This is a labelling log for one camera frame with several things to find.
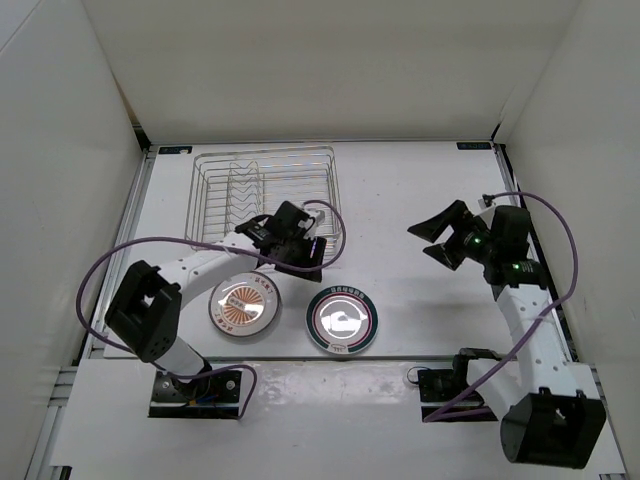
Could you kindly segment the orange sunburst plate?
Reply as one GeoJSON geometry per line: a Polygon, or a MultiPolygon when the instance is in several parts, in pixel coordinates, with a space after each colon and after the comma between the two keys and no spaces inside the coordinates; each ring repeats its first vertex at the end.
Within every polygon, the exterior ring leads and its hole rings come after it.
{"type": "Polygon", "coordinates": [[[277,322],[282,307],[275,282],[252,271],[234,275],[212,289],[208,313],[223,335],[247,339],[265,333],[277,322]]]}

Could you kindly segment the green rimmed back plate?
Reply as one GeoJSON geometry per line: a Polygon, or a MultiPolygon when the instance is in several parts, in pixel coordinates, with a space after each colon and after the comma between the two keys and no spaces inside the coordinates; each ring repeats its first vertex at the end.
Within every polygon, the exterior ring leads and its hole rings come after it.
{"type": "Polygon", "coordinates": [[[327,354],[354,356],[374,342],[379,316],[363,291],[336,285],[313,297],[306,310],[305,324],[311,341],[327,354]]]}

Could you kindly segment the wire dish rack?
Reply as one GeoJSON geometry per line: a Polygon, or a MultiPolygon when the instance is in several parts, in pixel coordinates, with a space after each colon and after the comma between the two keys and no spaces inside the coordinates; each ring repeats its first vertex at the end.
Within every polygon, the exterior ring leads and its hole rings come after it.
{"type": "Polygon", "coordinates": [[[322,200],[338,209],[334,150],[297,146],[202,153],[192,167],[184,236],[213,243],[280,204],[322,200]]]}

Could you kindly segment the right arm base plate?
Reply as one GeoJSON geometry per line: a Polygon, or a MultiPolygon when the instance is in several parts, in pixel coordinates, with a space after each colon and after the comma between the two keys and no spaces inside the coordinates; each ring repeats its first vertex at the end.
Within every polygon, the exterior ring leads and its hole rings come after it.
{"type": "MultiPolygon", "coordinates": [[[[405,377],[410,386],[418,389],[423,418],[435,413],[468,387],[467,382],[461,380],[451,368],[414,366],[407,371],[405,377]]],[[[477,392],[469,394],[436,419],[440,423],[497,421],[496,415],[477,392]]]]}

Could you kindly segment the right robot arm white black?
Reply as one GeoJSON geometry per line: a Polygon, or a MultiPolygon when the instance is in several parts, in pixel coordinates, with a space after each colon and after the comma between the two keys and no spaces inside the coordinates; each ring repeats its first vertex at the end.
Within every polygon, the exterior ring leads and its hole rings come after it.
{"type": "Polygon", "coordinates": [[[513,341],[505,355],[460,350],[449,375],[455,396],[423,420],[471,417],[473,411],[455,407],[479,394],[499,421],[509,462],[582,470],[604,427],[605,407],[587,396],[567,365],[550,316],[556,306],[549,300],[545,270],[528,256],[529,211],[493,200],[485,196],[479,214],[456,200],[408,229],[428,242],[424,253],[448,269],[466,259],[482,266],[513,341]]]}

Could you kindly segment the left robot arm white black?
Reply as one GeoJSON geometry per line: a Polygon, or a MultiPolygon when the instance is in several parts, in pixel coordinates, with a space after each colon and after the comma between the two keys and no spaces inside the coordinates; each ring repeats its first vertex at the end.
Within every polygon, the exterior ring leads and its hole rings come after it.
{"type": "Polygon", "coordinates": [[[264,264],[320,281],[327,241],[316,230],[324,220],[322,210],[285,201],[275,214],[251,218],[190,256],[160,266],[137,261],[121,280],[105,323],[140,361],[169,373],[180,395],[198,400],[210,390],[212,366],[179,337],[181,310],[221,282],[264,264]]]}

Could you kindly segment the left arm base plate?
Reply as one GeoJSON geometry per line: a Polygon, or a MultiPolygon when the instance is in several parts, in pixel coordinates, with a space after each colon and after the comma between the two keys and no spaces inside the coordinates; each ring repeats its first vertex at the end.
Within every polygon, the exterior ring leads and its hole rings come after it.
{"type": "Polygon", "coordinates": [[[240,420],[246,411],[256,385],[257,372],[249,365],[222,367],[204,379],[204,389],[195,395],[183,394],[162,371],[155,373],[149,399],[149,418],[240,420]]]}

